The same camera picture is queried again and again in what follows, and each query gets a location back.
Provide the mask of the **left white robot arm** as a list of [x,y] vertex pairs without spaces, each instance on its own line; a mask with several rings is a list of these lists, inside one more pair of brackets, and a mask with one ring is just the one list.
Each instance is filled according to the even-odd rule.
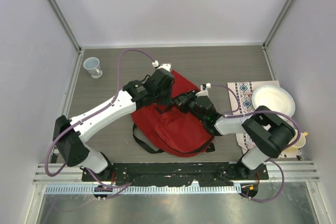
[[112,174],[112,164],[102,153],[93,150],[87,141],[117,119],[154,103],[168,105],[172,99],[174,76],[170,64],[156,68],[145,82],[130,81],[117,95],[90,111],[71,119],[64,115],[55,123],[54,140],[68,167],[83,166],[105,182]]

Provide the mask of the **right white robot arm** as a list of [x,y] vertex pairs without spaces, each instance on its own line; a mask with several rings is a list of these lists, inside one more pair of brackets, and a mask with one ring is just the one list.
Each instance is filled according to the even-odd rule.
[[197,96],[195,91],[182,93],[173,98],[173,104],[183,113],[192,113],[213,136],[246,133],[255,146],[236,163],[242,179],[250,179],[256,168],[270,158],[277,158],[295,136],[294,128],[284,121],[283,113],[266,106],[259,106],[245,115],[224,115],[216,111],[207,96]]

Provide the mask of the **red backpack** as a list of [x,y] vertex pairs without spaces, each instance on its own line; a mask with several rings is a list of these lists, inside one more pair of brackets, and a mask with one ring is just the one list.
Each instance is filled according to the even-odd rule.
[[213,152],[214,136],[210,135],[191,112],[177,106],[152,104],[131,114],[133,139],[150,154],[169,153],[191,157]]

